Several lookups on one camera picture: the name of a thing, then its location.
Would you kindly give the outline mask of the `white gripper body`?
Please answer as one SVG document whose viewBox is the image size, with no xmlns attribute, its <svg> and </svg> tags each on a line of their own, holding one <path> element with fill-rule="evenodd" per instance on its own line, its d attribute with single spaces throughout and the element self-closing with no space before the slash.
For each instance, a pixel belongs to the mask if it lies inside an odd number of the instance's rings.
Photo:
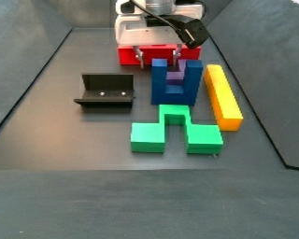
<svg viewBox="0 0 299 239">
<path fill-rule="evenodd" d="M 118 0 L 115 22 L 120 45 L 183 44 L 175 30 L 158 17 L 185 15 L 202 21 L 201 0 Z"/>
</svg>

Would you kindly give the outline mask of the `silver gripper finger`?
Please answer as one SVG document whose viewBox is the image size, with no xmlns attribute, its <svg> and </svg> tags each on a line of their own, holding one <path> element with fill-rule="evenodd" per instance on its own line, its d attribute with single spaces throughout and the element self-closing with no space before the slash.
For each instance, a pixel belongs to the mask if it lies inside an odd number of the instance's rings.
<svg viewBox="0 0 299 239">
<path fill-rule="evenodd" d="M 182 44 L 177 44 L 177 48 L 174 49 L 173 56 L 174 56 L 174 66 L 178 65 L 178 58 L 181 57 L 182 51 Z"/>
<path fill-rule="evenodd" d="M 136 58 L 140 61 L 140 68 L 144 67 L 144 59 L 143 59 L 143 51 L 140 50 L 140 46 L 132 46 L 132 49 L 136 54 Z"/>
</svg>

